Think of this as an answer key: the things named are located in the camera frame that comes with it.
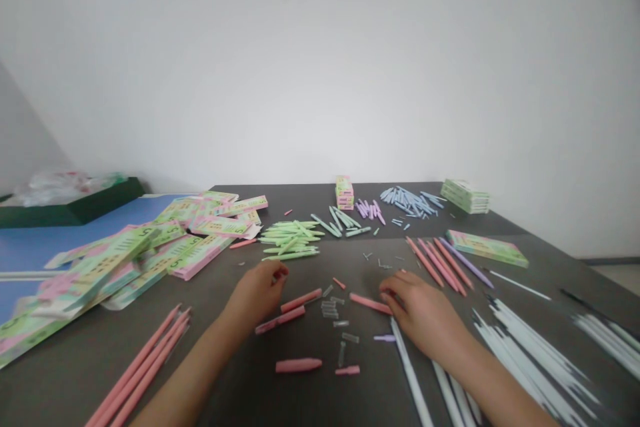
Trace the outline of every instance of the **purple pen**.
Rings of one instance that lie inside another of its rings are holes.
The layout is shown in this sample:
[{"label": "purple pen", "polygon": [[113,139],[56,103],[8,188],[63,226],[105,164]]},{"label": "purple pen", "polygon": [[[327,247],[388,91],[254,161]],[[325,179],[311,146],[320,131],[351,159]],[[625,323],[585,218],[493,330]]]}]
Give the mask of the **purple pen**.
[{"label": "purple pen", "polygon": [[391,334],[383,335],[383,336],[374,336],[374,340],[381,340],[382,342],[395,342],[395,336]]},{"label": "purple pen", "polygon": [[453,255],[455,255],[456,257],[458,257],[458,260],[460,262],[462,262],[463,264],[465,264],[465,266],[471,270],[476,277],[478,277],[482,282],[484,282],[485,284],[487,284],[489,287],[494,288],[493,284],[491,283],[491,280],[489,280],[487,277],[485,277],[485,274],[483,274],[482,272],[480,272],[480,269],[476,266],[474,266],[469,260],[467,260],[460,252],[458,252],[455,248],[453,248],[451,246],[451,244],[449,242],[447,242],[446,239],[440,237],[440,242],[442,242],[442,244],[447,248],[447,250],[449,250]]}]

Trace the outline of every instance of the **finger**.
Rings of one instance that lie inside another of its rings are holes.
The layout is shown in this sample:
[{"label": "finger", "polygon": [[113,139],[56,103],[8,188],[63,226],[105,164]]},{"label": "finger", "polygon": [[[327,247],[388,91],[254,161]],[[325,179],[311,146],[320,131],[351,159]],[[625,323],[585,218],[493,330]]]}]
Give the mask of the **finger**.
[{"label": "finger", "polygon": [[420,284],[423,284],[425,282],[424,280],[422,280],[419,276],[417,276],[413,272],[407,272],[406,270],[401,270],[399,272],[396,272],[395,276],[398,277],[399,279],[404,280],[405,282],[409,282],[410,284],[413,284],[413,285],[420,285]]},{"label": "finger", "polygon": [[282,290],[287,283],[287,276],[280,276],[278,280],[275,281],[274,284],[271,285],[271,290],[277,292],[278,297],[282,295]]},{"label": "finger", "polygon": [[405,282],[404,280],[399,279],[396,276],[385,278],[380,283],[380,292],[384,292],[385,290],[391,290],[398,294],[401,298],[404,298],[411,284]]},{"label": "finger", "polygon": [[256,268],[265,270],[270,276],[276,272],[289,275],[289,268],[279,260],[265,260],[264,262],[260,262]]},{"label": "finger", "polygon": [[409,322],[409,314],[407,314],[400,304],[396,302],[395,298],[391,297],[389,294],[382,294],[381,297],[393,312],[393,316],[400,324],[400,327],[404,330]]}]

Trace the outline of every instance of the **pink pen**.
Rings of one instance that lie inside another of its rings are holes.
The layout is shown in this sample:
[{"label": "pink pen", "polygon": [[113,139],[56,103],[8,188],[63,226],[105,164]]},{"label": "pink pen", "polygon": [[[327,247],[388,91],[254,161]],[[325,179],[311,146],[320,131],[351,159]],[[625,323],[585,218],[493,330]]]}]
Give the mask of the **pink pen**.
[{"label": "pink pen", "polygon": [[347,288],[347,286],[345,284],[343,284],[342,282],[340,282],[336,277],[333,278],[333,281],[336,284],[338,284],[342,290],[345,290]]},{"label": "pink pen", "polygon": [[378,312],[382,312],[383,314],[393,315],[391,309],[385,304],[381,304],[380,302],[376,302],[375,300],[368,299],[366,297],[361,297],[358,294],[354,294],[351,292],[349,294],[349,298],[358,304],[364,305],[365,307],[372,308],[377,310]]},{"label": "pink pen", "polygon": [[322,360],[314,358],[281,360],[275,363],[276,374],[290,374],[292,372],[307,372],[322,367]]},{"label": "pink pen", "polygon": [[455,260],[453,259],[453,257],[451,257],[451,254],[447,252],[447,249],[445,249],[445,247],[437,238],[433,238],[433,241],[435,242],[435,245],[437,245],[437,247],[440,249],[440,252],[442,252],[442,254],[445,256],[445,259],[449,261],[451,267],[453,267],[453,269],[458,273],[463,282],[465,282],[465,284],[467,284],[469,288],[473,290],[473,284],[471,283],[471,280],[469,280],[462,269],[458,267],[458,264],[455,263]]},{"label": "pink pen", "polygon": [[252,244],[253,242],[257,242],[257,241],[258,241],[258,239],[245,240],[244,242],[238,242],[237,244],[233,244],[229,248],[233,249],[233,248],[238,248],[238,247],[244,247],[245,245],[249,245],[249,244]]},{"label": "pink pen", "polygon": [[431,250],[431,253],[438,259],[438,262],[440,262],[440,265],[442,266],[442,268],[447,271],[447,273],[449,274],[449,277],[451,277],[455,281],[455,284],[458,286],[458,291],[462,294],[463,297],[466,297],[467,291],[462,286],[462,282],[458,280],[458,277],[455,276],[455,274],[453,273],[453,270],[449,268],[449,265],[447,264],[447,262],[445,262],[445,260],[440,256],[440,253],[438,252],[437,248],[435,248],[431,242],[427,242],[427,246],[429,247],[429,250]]},{"label": "pink pen", "polygon": [[431,253],[429,248],[425,245],[421,238],[418,239],[418,244],[425,250],[429,259],[433,262],[433,265],[440,271],[440,274],[445,278],[447,283],[454,289],[456,292],[459,292],[458,285],[455,283],[455,280],[449,277],[449,272],[447,272],[443,266],[440,265],[438,259]]},{"label": "pink pen", "polygon": [[95,411],[94,415],[92,415],[89,421],[85,424],[85,427],[93,427],[96,421],[109,408],[109,405],[118,396],[118,394],[127,384],[129,379],[133,377],[138,367],[140,367],[140,364],[142,364],[145,361],[151,349],[154,347],[156,342],[158,342],[158,339],[160,338],[160,336],[165,332],[167,327],[169,327],[171,321],[175,318],[175,315],[178,313],[178,310],[180,309],[181,305],[182,304],[176,305],[173,308],[173,310],[169,312],[169,315],[167,316],[167,318],[165,318],[164,322],[160,324],[160,328],[156,331],[155,334],[151,336],[151,338],[145,344],[145,346],[142,347],[142,350],[138,353],[135,359],[133,359],[133,362],[129,365],[129,367],[127,367],[127,369],[125,370],[125,373],[122,374],[122,377],[120,377],[120,380],[118,380],[116,385],[113,386],[109,395],[107,395],[107,397],[102,401],[102,404],[100,404],[100,407],[98,407],[98,410]]},{"label": "pink pen", "polygon": [[442,282],[442,279],[438,276],[438,274],[435,273],[435,270],[433,269],[433,267],[431,267],[429,260],[427,260],[424,254],[420,252],[420,249],[413,243],[413,240],[407,237],[407,243],[409,244],[409,247],[411,247],[411,250],[413,250],[413,253],[418,256],[420,262],[422,262],[422,264],[425,266],[427,272],[431,274],[431,277],[433,277],[433,279],[438,283],[439,286],[444,287],[445,284]]},{"label": "pink pen", "polygon": [[289,310],[293,310],[296,307],[301,306],[302,304],[306,304],[309,300],[313,300],[322,295],[322,289],[316,289],[313,292],[309,292],[307,295],[303,295],[302,297],[298,297],[297,299],[291,300],[286,304],[282,304],[280,306],[280,311],[283,314],[286,314]]},{"label": "pink pen", "polygon": [[130,393],[132,393],[132,391],[136,389],[136,386],[138,385],[138,383],[140,383],[140,380],[142,379],[142,377],[146,375],[146,373],[149,371],[151,366],[156,362],[156,360],[162,353],[163,349],[165,348],[167,343],[172,339],[176,331],[181,326],[184,326],[187,323],[187,321],[189,320],[190,311],[191,309],[189,308],[185,310],[182,313],[182,315],[178,317],[178,320],[176,320],[175,323],[172,325],[172,327],[169,329],[169,331],[167,332],[167,335],[162,337],[160,342],[151,351],[151,353],[145,359],[142,365],[138,367],[134,375],[132,375],[132,377],[129,379],[126,385],[124,385],[124,387],[120,390],[120,392],[118,392],[118,395],[116,396],[114,401],[112,401],[112,403],[105,409],[102,415],[100,415],[100,417],[93,423],[93,427],[105,427],[109,423],[113,415],[118,411],[118,409],[120,409],[120,406],[124,403],[127,397],[129,397]]},{"label": "pink pen", "polygon": [[360,373],[360,366],[349,366],[335,371],[336,375],[358,375]]},{"label": "pink pen", "polygon": [[149,368],[149,371],[145,374],[145,376],[142,378],[138,386],[131,394],[131,397],[129,397],[125,405],[123,405],[122,410],[118,413],[115,419],[113,419],[111,427],[121,427],[122,425],[124,425],[127,417],[129,417],[133,409],[135,409],[135,406],[140,401],[142,395],[144,395],[147,387],[149,387],[150,383],[153,381],[153,378],[158,373],[158,370],[160,370],[160,367],[162,367],[162,365],[165,363],[167,357],[169,357],[169,354],[178,343],[178,340],[180,340],[180,337],[182,337],[185,328],[187,328],[187,323],[183,322],[175,331],[169,342],[167,342],[167,345],[165,345],[165,347],[162,349],[160,355],[155,359],[153,365],[151,365],[151,367]]},{"label": "pink pen", "polygon": [[269,330],[276,328],[278,325],[284,324],[285,322],[298,318],[299,316],[303,316],[304,314],[305,314],[305,306],[299,306],[297,309],[290,310],[286,314],[282,314],[281,316],[276,317],[273,320],[269,320],[268,322],[265,322],[262,325],[258,325],[255,328],[255,334],[256,335],[264,334],[265,332],[268,332]]}]

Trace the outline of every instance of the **floor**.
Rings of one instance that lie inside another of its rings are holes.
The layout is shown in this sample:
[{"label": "floor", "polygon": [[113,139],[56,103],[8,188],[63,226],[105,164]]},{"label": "floor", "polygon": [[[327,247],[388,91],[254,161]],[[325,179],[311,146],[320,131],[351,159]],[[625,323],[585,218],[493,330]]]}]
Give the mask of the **floor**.
[{"label": "floor", "polygon": [[597,266],[592,267],[616,284],[640,296],[640,265]]}]

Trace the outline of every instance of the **right hand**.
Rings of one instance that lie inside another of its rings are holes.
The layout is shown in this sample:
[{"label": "right hand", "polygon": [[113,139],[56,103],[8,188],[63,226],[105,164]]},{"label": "right hand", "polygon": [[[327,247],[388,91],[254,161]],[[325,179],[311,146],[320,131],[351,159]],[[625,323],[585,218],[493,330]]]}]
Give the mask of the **right hand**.
[{"label": "right hand", "polygon": [[[417,275],[396,272],[382,281],[380,292],[400,328],[427,357],[445,370],[452,362],[464,358],[468,349],[476,344],[445,294]],[[405,308],[393,294],[402,299]]]}]

